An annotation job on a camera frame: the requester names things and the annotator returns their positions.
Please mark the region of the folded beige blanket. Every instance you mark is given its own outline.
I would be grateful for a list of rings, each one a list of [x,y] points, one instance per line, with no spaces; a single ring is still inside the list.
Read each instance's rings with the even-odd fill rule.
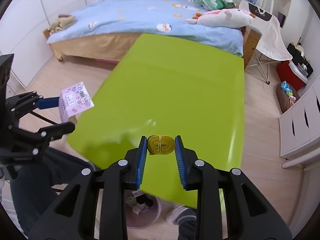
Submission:
[[[59,15],[57,20],[53,22],[48,29],[51,33],[63,31],[75,24],[74,15]]]

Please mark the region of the white drawer cabinet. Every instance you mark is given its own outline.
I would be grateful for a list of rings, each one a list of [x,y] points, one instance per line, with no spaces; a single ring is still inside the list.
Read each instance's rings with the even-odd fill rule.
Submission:
[[[319,79],[279,117],[280,156],[295,159],[319,148]]]

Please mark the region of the white slipper foot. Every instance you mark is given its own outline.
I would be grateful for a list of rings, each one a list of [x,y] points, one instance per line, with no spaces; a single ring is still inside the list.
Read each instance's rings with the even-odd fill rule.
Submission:
[[[167,213],[166,220],[172,225],[181,225],[187,221],[196,221],[196,212],[186,206],[178,206]]]

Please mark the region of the yellow tape measure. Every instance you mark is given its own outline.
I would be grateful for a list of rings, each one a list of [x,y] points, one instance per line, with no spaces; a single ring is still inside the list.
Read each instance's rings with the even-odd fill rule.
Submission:
[[[150,155],[167,155],[174,151],[175,141],[168,135],[151,135],[147,148]]]

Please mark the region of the white pink plush toy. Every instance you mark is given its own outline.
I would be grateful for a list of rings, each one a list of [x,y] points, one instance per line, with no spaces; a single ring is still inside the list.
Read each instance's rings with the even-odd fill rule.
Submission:
[[[255,18],[256,16],[249,11],[232,8],[208,11],[204,14],[197,12],[193,18],[185,19],[185,22],[205,27],[239,29],[250,25]]]

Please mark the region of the bed with blue sheet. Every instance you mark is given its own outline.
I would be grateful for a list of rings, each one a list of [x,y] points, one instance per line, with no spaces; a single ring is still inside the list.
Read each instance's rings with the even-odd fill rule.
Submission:
[[[58,61],[78,56],[119,62],[142,34],[184,38],[243,57],[244,35],[239,29],[188,24],[204,13],[188,0],[99,0],[72,12],[75,24],[43,35]]]

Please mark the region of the green table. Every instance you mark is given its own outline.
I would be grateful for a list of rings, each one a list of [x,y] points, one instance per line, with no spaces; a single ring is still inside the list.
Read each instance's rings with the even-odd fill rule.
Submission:
[[[67,142],[99,168],[142,136],[181,136],[220,170],[240,167],[245,78],[241,57],[198,42],[141,35],[112,70]]]

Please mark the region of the pink paper box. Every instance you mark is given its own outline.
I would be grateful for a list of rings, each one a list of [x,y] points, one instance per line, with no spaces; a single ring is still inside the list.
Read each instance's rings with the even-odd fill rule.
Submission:
[[[94,103],[83,82],[61,90],[59,113],[62,122],[76,124],[76,116],[93,107]]]

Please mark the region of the red storage box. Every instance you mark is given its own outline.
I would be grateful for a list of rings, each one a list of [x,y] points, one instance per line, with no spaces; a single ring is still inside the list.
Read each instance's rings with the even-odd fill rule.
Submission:
[[[298,67],[291,60],[278,64],[276,71],[280,80],[289,83],[296,91],[299,91],[308,83],[308,79],[299,71]]]

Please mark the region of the brown basket with toys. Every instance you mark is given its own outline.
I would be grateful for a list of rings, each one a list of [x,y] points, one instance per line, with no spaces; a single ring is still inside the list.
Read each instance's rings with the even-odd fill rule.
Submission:
[[[297,91],[286,81],[276,85],[276,95],[283,113],[300,99]]]

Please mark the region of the pink trash bin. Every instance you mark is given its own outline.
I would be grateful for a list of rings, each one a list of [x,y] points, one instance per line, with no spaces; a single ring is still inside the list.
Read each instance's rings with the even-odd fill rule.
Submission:
[[[162,212],[159,198],[143,191],[125,191],[125,217],[128,229],[143,230],[157,222]]]

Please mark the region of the white folding chair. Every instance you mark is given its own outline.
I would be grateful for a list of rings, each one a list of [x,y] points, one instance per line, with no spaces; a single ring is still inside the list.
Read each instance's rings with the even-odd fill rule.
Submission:
[[[270,64],[292,59],[281,37],[280,23],[271,13],[248,1],[241,1],[239,9],[255,16],[244,35],[244,67],[259,66],[265,83],[270,84]]]

